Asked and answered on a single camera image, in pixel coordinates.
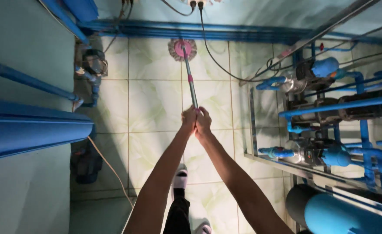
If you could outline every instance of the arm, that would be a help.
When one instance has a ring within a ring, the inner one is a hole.
[[[187,141],[195,128],[195,109],[190,108],[183,112],[182,119],[181,128],[158,160],[139,193],[124,231],[126,234],[161,233],[169,188]]]
[[[271,203],[257,184],[227,154],[219,141],[211,133],[211,118],[202,107],[198,114],[195,136],[209,154],[215,169],[237,201],[246,220],[256,233],[292,234],[293,232],[281,220]]]

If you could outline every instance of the orange cable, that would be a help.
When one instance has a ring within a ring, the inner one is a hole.
[[[113,167],[110,165],[110,163],[104,158],[104,156],[101,154],[100,150],[97,148],[96,144],[94,143],[94,141],[90,138],[90,136],[87,136],[87,138],[91,141],[91,143],[93,144],[94,148],[97,150],[97,152],[100,154],[100,156],[102,157],[102,159],[107,163],[107,165],[110,167],[110,169],[114,172],[114,174],[117,176],[117,178],[119,179],[119,182],[121,184],[121,188],[123,189],[123,193],[124,195],[126,196],[126,198],[129,200],[129,203],[130,205],[132,206],[132,209],[133,209],[133,203],[130,201],[129,199],[129,196],[126,194],[126,191],[124,190],[124,186],[123,186],[123,183],[119,177],[119,175],[116,173],[116,171],[113,169]]]

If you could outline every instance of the mop handle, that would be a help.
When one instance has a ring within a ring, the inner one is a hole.
[[[187,68],[188,83],[190,84],[192,104],[194,105],[196,109],[198,109],[197,97],[195,95],[195,90],[194,90],[194,80],[191,75],[190,65],[188,63],[188,56],[185,51],[185,46],[182,46],[182,50],[184,51],[184,61],[185,61],[185,67]]]

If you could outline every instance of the spin mop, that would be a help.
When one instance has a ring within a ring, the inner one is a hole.
[[[194,80],[191,75],[189,60],[192,60],[197,55],[197,45],[194,40],[187,39],[171,39],[168,43],[169,54],[178,62],[185,62],[188,74],[188,83],[191,90],[192,104],[198,109],[197,97],[194,90]]]

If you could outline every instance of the black pants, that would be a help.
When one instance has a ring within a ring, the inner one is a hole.
[[[190,223],[188,221],[189,207],[190,203],[184,197],[174,199],[169,208],[163,234],[191,234]]]

